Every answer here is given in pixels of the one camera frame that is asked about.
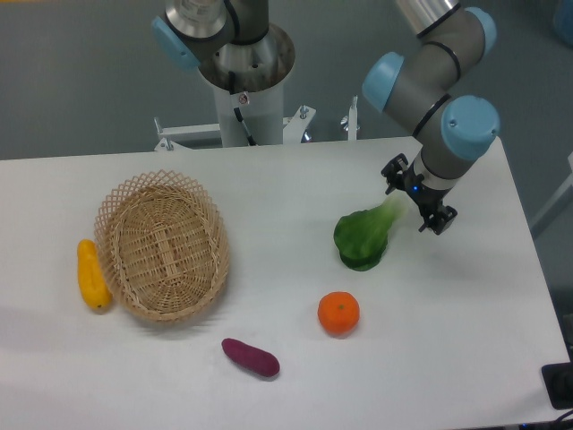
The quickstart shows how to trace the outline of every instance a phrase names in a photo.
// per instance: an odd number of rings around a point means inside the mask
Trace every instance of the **sweet potato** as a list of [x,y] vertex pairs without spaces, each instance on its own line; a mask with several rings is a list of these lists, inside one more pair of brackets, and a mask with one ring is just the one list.
[[275,356],[240,340],[227,338],[221,342],[221,346],[227,357],[260,376],[271,378],[280,370],[280,364]]

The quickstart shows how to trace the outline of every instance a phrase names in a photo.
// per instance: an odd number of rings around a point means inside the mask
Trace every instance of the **orange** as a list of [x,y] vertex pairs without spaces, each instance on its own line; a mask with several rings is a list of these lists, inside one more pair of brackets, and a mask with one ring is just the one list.
[[360,306],[352,294],[335,291],[322,298],[318,315],[324,330],[340,335],[356,326],[360,319]]

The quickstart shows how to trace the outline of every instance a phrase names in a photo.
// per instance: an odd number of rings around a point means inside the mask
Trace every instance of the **leafy green vegetable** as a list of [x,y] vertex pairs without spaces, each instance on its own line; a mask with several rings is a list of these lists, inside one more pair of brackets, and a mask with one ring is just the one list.
[[380,206],[342,217],[334,229],[340,260],[354,271],[368,271],[376,266],[388,246],[392,224],[406,212],[405,201],[395,193]]

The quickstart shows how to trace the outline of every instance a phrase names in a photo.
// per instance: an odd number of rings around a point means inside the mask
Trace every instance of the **wicker basket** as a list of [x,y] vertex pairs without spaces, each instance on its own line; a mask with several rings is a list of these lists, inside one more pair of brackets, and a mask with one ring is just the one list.
[[110,291],[147,320],[182,321],[208,306],[225,285],[223,219],[197,181],[175,172],[119,185],[99,208],[95,238]]

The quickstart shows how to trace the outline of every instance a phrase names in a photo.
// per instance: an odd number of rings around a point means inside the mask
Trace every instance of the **yellow pepper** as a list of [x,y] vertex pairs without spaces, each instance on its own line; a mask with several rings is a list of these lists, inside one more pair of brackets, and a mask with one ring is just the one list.
[[96,244],[89,239],[78,244],[78,284],[83,301],[92,309],[101,309],[111,303],[111,293],[99,268]]

